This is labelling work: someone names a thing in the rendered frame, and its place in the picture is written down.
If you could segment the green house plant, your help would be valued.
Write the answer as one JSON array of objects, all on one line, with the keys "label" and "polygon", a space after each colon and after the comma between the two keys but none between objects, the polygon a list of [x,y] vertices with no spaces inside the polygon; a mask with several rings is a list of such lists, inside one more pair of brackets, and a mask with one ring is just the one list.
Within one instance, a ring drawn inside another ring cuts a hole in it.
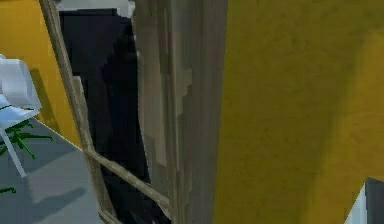
[{"label": "green house plant", "polygon": [[[16,124],[7,127],[5,129],[5,134],[10,141],[10,145],[13,146],[17,144],[20,149],[25,149],[27,153],[31,156],[32,159],[36,158],[35,153],[25,144],[25,139],[50,139],[53,140],[51,136],[45,135],[35,135],[28,132],[23,132],[22,129],[24,127],[32,128],[33,125],[30,123],[28,119],[24,119]],[[0,141],[0,157],[9,150],[9,146],[6,144],[4,140]]]}]

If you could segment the white chair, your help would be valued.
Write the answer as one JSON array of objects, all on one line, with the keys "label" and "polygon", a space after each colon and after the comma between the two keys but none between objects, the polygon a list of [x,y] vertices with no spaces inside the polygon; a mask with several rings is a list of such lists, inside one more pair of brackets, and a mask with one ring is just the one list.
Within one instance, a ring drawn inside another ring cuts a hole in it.
[{"label": "white chair", "polygon": [[39,114],[42,108],[26,63],[0,54],[0,136],[20,176],[26,173],[6,129]]}]

